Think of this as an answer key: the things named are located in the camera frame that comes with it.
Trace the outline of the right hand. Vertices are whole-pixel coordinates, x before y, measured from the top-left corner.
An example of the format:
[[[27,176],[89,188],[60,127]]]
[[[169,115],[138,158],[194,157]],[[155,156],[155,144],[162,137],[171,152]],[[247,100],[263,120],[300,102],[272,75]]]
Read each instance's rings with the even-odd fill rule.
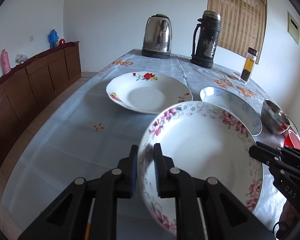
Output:
[[[279,218],[276,239],[300,239],[300,213],[287,200]]]

